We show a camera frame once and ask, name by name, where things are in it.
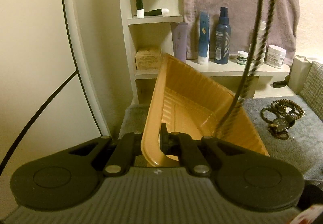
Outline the orange plastic tray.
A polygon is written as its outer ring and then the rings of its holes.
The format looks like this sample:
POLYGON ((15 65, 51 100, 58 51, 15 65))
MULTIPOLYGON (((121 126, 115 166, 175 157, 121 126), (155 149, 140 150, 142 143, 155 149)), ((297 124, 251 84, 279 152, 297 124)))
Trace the orange plastic tray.
POLYGON ((221 136, 215 129, 229 109, 234 94, 170 54, 162 58, 155 83, 141 151, 150 167, 177 167, 178 159, 160 148, 159 132, 166 124, 169 132, 186 133, 194 140, 221 136))

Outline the small brown cardboard box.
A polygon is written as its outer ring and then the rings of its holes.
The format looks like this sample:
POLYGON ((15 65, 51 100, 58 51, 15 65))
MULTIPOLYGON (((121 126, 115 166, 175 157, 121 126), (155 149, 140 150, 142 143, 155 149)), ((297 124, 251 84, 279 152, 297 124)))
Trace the small brown cardboard box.
POLYGON ((161 65, 161 54, 161 49, 158 47, 139 49, 135 54, 136 69, 158 69, 161 65))

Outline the white blue tube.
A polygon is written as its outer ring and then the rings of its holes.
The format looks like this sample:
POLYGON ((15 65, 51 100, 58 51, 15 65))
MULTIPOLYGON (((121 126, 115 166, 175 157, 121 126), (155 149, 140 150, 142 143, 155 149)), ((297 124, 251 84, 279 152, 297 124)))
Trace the white blue tube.
POLYGON ((198 44, 198 64, 208 65, 210 49, 210 19, 209 14, 200 11, 199 15, 199 44, 198 44))

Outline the small green white jar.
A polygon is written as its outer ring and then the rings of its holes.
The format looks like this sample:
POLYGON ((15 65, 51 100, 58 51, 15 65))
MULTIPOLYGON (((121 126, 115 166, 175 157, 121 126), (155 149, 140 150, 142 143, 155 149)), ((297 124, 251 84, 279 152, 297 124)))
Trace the small green white jar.
POLYGON ((243 50, 239 50, 237 53, 237 64, 246 65, 249 54, 243 50))

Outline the lilac tube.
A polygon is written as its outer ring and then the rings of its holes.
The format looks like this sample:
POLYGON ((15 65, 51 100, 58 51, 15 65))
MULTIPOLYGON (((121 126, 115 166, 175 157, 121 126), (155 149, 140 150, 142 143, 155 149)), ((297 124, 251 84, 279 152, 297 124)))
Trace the lilac tube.
POLYGON ((187 32, 188 24, 185 22, 171 23, 171 34, 174 56, 185 62, 187 54, 187 32))

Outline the black rectangular device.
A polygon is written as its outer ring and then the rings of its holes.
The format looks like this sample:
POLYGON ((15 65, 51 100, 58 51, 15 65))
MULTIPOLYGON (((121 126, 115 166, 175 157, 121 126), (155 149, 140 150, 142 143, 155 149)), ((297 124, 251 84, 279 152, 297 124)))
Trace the black rectangular device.
POLYGON ((272 84, 273 88, 283 88, 286 85, 287 85, 287 82, 286 81, 275 81, 272 84))

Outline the dark blue spray bottle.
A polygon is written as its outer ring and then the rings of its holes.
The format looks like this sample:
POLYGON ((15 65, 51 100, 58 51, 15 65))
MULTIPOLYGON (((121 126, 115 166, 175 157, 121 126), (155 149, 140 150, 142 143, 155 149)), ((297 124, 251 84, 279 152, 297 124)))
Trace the dark blue spray bottle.
POLYGON ((227 64, 231 42, 231 26, 229 25, 228 8, 221 7, 216 26, 215 63, 227 64))

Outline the grey fluffy mat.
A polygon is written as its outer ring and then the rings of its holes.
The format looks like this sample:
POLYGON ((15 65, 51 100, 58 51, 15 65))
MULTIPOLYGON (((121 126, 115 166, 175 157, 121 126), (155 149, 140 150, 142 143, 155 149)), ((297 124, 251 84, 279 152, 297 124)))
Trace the grey fluffy mat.
POLYGON ((288 135, 274 137, 261 118, 261 110, 275 98, 247 99, 244 109, 257 129, 269 155, 290 163, 304 176, 306 182, 322 183, 322 121, 300 96, 288 96, 303 110, 304 115, 288 130, 288 135))

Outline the lying black lip balm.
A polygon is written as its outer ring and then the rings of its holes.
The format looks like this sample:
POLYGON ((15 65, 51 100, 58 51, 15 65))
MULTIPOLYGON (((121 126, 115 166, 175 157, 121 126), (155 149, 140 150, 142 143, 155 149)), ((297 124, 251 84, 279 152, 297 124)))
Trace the lying black lip balm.
POLYGON ((167 8, 160 8, 160 9, 154 9, 150 11, 144 11, 145 17, 152 17, 152 16, 166 16, 169 13, 169 10, 167 8))

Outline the large white cream jar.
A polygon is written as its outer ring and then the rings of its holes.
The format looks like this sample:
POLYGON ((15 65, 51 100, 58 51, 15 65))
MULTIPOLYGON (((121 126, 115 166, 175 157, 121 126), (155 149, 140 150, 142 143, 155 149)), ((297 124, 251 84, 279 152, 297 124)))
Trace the large white cream jar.
POLYGON ((286 57, 286 50, 276 46, 269 45, 267 49, 266 63, 274 68, 281 68, 286 57))

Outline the clear white spray bottle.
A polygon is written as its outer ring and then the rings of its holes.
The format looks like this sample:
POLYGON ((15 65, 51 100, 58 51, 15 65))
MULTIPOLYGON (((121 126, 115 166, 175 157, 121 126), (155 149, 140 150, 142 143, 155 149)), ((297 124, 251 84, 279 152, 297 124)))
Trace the clear white spray bottle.
MULTIPOLYGON (((259 28, 258 28, 257 40, 256 40, 256 47, 255 47, 254 55, 252 57, 253 60, 256 60, 257 55, 259 54, 259 52, 261 50, 263 36, 265 34, 265 28, 266 28, 266 22, 262 20, 260 22, 259 28)), ((261 59, 259 60, 259 64, 260 65, 262 65, 264 63, 266 50, 267 50, 267 43, 264 44, 263 53, 261 54, 261 59)))

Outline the grey striped pillow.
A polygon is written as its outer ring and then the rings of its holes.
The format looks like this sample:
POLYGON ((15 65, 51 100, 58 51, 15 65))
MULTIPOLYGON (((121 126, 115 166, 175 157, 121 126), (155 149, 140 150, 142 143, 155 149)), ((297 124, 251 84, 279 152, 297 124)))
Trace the grey striped pillow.
POLYGON ((322 121, 322 63, 312 62, 300 96, 322 121))

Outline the cream corner shelf unit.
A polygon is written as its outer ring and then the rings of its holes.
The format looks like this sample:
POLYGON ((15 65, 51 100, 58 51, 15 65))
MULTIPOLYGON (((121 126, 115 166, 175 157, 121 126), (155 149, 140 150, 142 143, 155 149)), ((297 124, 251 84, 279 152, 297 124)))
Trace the cream corner shelf unit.
MULTIPOLYGON (((171 23, 185 22, 183 17, 183 0, 143 0, 144 11, 167 8, 166 16, 137 18, 136 0, 119 0, 121 6, 122 28, 131 87, 134 102, 149 103, 158 76, 158 69, 136 69, 135 54, 141 48, 158 47, 165 54, 174 54, 171 23)), ((185 63, 212 78, 216 82, 236 92, 241 82, 244 67, 236 63, 237 53, 230 54, 228 63, 215 63, 215 56, 210 57, 208 65, 198 64, 196 59, 187 59, 185 63)))

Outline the upright black lip balm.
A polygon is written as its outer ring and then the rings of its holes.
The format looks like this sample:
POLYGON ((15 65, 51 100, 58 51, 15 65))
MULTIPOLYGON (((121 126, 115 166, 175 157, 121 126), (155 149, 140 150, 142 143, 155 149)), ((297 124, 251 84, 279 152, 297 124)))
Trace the upright black lip balm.
POLYGON ((137 18, 145 17, 143 0, 136 0, 136 12, 137 12, 137 18))

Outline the mauve hanging towel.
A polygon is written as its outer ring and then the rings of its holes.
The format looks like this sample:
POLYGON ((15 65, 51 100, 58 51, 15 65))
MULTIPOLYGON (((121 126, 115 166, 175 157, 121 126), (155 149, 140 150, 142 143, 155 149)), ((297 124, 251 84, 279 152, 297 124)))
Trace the mauve hanging towel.
MULTIPOLYGON (((215 29, 221 7, 228 9, 229 24, 232 28, 230 54, 249 48, 255 24, 257 0, 183 0, 183 17, 188 24, 187 59, 198 57, 198 25, 201 11, 206 11, 210 17, 210 57, 214 57, 215 29)), ((268 44, 286 50, 284 63, 287 65, 292 64, 296 51, 299 16, 299 0, 275 0, 268 44)))

